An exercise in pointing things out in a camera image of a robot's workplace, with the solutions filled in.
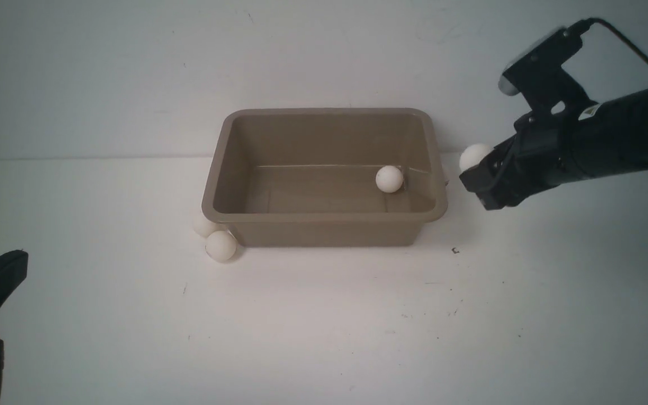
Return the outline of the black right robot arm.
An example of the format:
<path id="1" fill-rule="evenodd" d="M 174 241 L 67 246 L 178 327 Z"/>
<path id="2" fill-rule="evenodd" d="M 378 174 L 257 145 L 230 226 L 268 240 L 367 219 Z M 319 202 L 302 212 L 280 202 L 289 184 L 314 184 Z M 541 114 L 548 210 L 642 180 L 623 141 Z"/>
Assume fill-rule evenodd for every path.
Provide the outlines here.
<path id="1" fill-rule="evenodd" d="M 648 89 L 525 119 L 459 178 L 486 210 L 499 210 L 566 183 L 642 171 L 648 171 Z"/>

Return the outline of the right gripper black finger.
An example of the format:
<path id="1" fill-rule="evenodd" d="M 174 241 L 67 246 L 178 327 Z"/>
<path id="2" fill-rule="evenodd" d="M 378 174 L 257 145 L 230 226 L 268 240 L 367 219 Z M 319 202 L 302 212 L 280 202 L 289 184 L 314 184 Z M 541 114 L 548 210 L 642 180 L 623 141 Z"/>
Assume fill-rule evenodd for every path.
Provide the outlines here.
<path id="1" fill-rule="evenodd" d="M 458 175 L 466 191 L 476 195 L 485 210 L 501 210 L 519 205 L 519 198 L 509 189 L 506 169 L 515 139 L 509 138 L 497 146 L 478 166 Z"/>

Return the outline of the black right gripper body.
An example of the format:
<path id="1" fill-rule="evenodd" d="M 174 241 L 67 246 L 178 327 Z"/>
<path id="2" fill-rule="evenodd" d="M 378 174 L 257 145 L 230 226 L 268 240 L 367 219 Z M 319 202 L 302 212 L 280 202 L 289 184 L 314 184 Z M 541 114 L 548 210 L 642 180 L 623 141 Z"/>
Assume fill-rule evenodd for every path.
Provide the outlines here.
<path id="1" fill-rule="evenodd" d="M 505 176 L 519 204 L 530 196 L 574 181 L 574 168 L 563 141 L 567 117 L 563 112 L 547 117 L 530 113 L 515 123 L 515 135 L 511 137 L 515 143 Z"/>

